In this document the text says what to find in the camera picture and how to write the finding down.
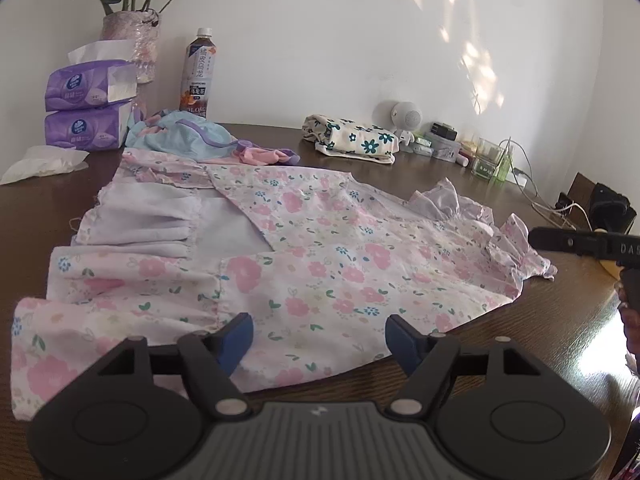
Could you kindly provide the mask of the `right hand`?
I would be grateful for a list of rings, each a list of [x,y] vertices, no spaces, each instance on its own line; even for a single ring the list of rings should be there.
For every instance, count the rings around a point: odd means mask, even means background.
[[[618,312],[624,326],[624,334],[626,337],[627,350],[634,356],[636,361],[636,372],[639,371],[639,352],[640,352],[640,316],[634,310],[628,301],[626,290],[621,281],[615,284],[615,291],[620,300]]]

